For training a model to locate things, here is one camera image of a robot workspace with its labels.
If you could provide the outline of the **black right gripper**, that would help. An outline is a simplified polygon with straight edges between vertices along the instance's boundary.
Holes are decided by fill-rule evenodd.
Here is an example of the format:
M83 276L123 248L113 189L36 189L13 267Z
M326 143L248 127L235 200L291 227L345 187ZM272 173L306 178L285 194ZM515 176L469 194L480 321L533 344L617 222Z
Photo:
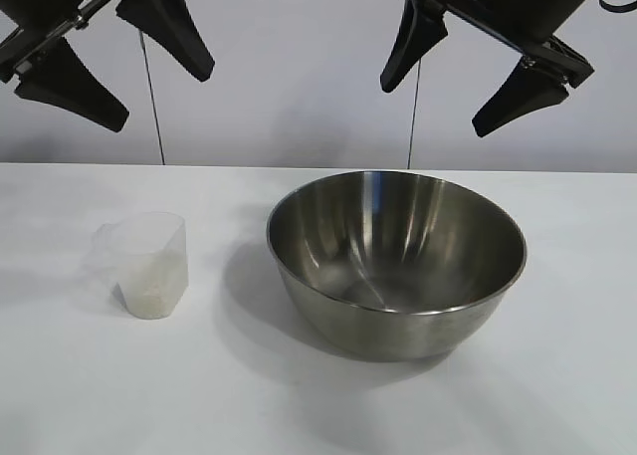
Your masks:
M555 36L585 0L405 0L398 33L380 74L393 92L419 60L447 37L447 12L523 57L472 119L478 137L511 121L560 105L593 74L588 61Z

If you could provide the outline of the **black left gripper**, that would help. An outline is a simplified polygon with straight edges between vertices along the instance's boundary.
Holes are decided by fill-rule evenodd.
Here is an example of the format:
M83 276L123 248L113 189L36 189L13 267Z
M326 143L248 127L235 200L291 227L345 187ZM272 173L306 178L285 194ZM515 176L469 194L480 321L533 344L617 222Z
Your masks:
M84 65L65 39L86 27L112 0L1 0L1 13L16 24L1 42L1 81L15 76L23 100L57 107L111 131L124 127L128 109ZM149 36L199 82L215 61L185 0L121 0L116 15Z

